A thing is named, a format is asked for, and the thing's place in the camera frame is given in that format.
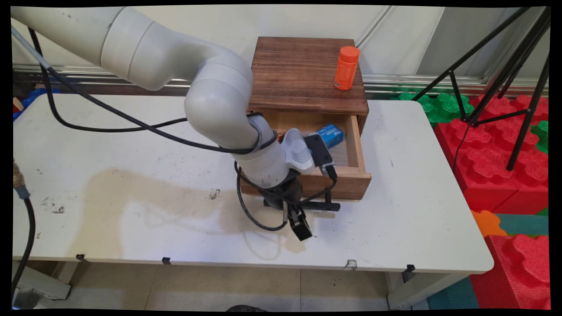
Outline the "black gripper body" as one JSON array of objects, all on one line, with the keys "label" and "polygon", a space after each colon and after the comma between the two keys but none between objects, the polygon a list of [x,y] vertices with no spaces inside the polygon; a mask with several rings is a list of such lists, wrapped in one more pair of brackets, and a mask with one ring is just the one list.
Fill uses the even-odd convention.
[{"label": "black gripper body", "polygon": [[286,178],[273,188],[259,188],[264,198],[264,206],[283,210],[283,201],[297,203],[303,197],[303,185],[299,181],[299,172],[289,172]]}]

